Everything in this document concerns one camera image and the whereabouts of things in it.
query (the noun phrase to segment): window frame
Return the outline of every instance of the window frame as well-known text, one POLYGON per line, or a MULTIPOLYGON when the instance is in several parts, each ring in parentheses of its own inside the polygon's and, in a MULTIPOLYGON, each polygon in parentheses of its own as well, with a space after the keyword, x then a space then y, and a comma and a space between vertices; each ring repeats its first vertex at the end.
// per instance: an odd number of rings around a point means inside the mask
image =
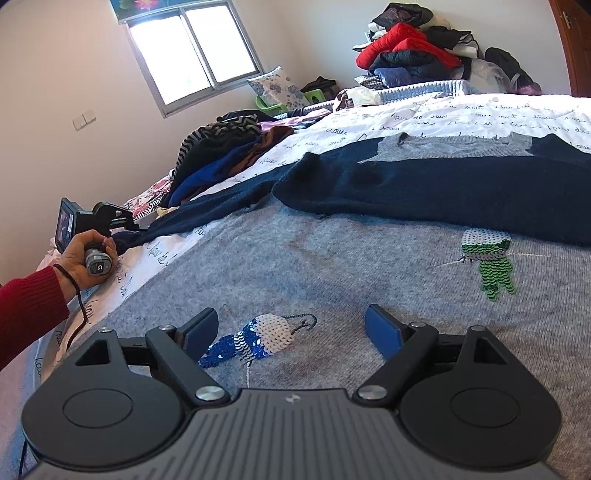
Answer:
POLYGON ((236 11, 236 8, 234 7, 234 5, 232 3, 232 0, 202 0, 199 2, 195 2, 193 4, 182 5, 181 7, 178 7, 178 6, 171 7, 170 9, 165 10, 163 12, 161 11, 161 12, 157 12, 154 14, 148 14, 148 15, 144 15, 139 18, 129 20, 125 23, 124 27, 125 27, 125 31, 127 33, 128 40, 129 40, 131 47, 134 51, 135 58, 139 64, 139 69, 142 71, 142 74, 144 75, 144 78, 145 78, 146 82, 148 83, 148 87, 150 88, 150 91, 152 92, 154 100, 156 101, 156 104, 158 105, 160 113, 162 114, 162 116, 164 118, 166 118, 176 112, 180 112, 181 110, 184 110, 184 109, 186 109, 190 106, 193 106, 199 102, 202 102, 206 99, 215 97, 215 96, 219 95, 220 93, 228 92, 228 91, 233 90, 235 88, 241 87, 246 84, 246 81, 248 79, 259 76, 264 71, 261 61, 260 61, 258 55, 256 54, 254 46, 252 45, 252 41, 249 38, 248 34, 246 33, 246 29, 244 28, 244 25, 243 25, 242 21, 240 20, 240 17, 238 16, 238 12, 236 11), (197 35, 195 35, 195 32, 193 30, 193 26, 191 25, 191 22, 189 21, 189 19, 187 17, 187 11, 197 10, 200 8, 219 7, 219 6, 223 6, 223 7, 228 8, 228 10, 232 16, 232 19, 236 23, 236 26, 238 28, 238 33, 242 37, 242 41, 244 42, 246 50, 248 51, 248 54, 251 57, 252 64, 255 67, 255 71, 245 73, 244 75, 240 75, 238 77, 234 77, 234 78, 231 78, 228 80, 224 80, 223 82, 218 82, 216 80, 215 75, 213 74, 213 71, 209 65, 209 62, 207 61, 207 58, 205 57, 203 49, 202 49, 201 45, 199 44, 199 40, 197 39, 197 35), (176 16, 181 17, 183 22, 188 27, 187 32, 189 33, 189 36, 191 37, 191 42, 193 43, 193 48, 195 49, 195 53, 197 54, 197 57, 199 58, 199 62, 201 62, 203 70, 205 71, 205 75, 207 76, 207 79, 209 80, 210 86, 208 88, 205 88, 205 89, 200 90, 198 92, 191 93, 191 94, 189 94, 185 97, 182 97, 178 100, 175 100, 174 102, 169 103, 167 105, 164 103, 164 100, 162 99, 162 95, 160 95, 160 91, 158 90, 158 86, 156 85, 156 82, 154 81, 154 78, 152 77, 152 74, 150 72, 150 69, 148 68, 148 65, 146 64, 144 56, 142 55, 141 50, 139 49, 137 43, 134 40, 134 36, 131 33, 131 27, 138 25, 140 23, 143 23, 143 22, 148 22, 148 21, 167 18, 167 17, 176 17, 176 16))

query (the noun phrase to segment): red knit sweater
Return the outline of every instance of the red knit sweater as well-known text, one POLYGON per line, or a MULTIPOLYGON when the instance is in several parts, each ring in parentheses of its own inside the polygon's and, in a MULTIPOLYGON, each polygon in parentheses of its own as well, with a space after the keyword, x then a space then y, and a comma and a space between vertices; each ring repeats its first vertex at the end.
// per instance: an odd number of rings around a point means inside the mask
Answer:
POLYGON ((68 314, 53 267, 0 288, 0 370, 68 314))

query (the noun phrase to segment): light switch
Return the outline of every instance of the light switch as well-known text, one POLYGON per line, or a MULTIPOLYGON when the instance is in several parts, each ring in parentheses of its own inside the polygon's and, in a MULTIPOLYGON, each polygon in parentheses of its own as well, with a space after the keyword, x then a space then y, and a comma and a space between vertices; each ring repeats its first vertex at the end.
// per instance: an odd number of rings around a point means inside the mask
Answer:
POLYGON ((84 115, 77 116, 72 123, 74 123, 74 128, 76 129, 76 131, 82 130, 86 126, 86 120, 84 120, 84 115))
POLYGON ((96 115, 94 110, 87 110, 82 114, 84 116, 84 120, 86 120, 86 124, 94 122, 96 120, 96 115))

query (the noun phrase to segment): black cable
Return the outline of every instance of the black cable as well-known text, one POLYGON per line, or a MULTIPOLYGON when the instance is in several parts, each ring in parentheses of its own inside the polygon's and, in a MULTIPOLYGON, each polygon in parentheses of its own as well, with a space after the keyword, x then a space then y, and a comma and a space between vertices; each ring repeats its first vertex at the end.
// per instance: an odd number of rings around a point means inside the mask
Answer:
POLYGON ((22 469, 25 466, 25 458, 27 457, 27 441, 25 440, 22 444, 22 452, 21 452, 21 464, 18 467, 18 478, 22 477, 22 469))
POLYGON ((82 303, 82 294, 80 293, 80 287, 78 286, 78 283, 76 283, 76 280, 74 280, 74 277, 72 277, 64 267, 62 267, 59 264, 55 264, 53 265, 54 267, 56 267, 60 272, 62 272, 64 274, 64 276, 70 280, 70 283, 74 286, 74 288, 76 289, 76 295, 78 296, 78 303, 80 304, 80 310, 82 310, 82 323, 80 325, 78 325, 78 327, 76 328, 76 330, 74 330, 74 333, 72 333, 72 335, 70 335, 70 338, 68 338, 68 343, 66 344, 66 351, 68 351, 70 349, 70 347, 72 346, 72 342, 74 341, 74 339, 76 338, 76 336, 80 333, 80 331, 86 326, 88 325, 88 317, 86 316, 86 309, 84 308, 84 304, 82 303))

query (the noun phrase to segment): blue sequin figure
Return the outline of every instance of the blue sequin figure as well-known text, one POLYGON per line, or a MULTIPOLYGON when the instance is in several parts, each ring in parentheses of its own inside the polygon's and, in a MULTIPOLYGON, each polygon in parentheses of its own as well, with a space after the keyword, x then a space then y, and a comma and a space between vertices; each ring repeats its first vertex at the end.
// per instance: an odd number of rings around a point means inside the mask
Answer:
POLYGON ((235 335, 226 335, 207 349, 199 361, 201 368, 216 367, 226 360, 239 356, 245 365, 250 365, 256 359, 266 358, 288 347, 295 339, 294 334, 301 328, 315 327, 317 319, 306 313, 290 317, 280 317, 267 313, 248 322, 235 335), (287 319, 310 316, 313 321, 302 321, 300 326, 293 329, 287 319))

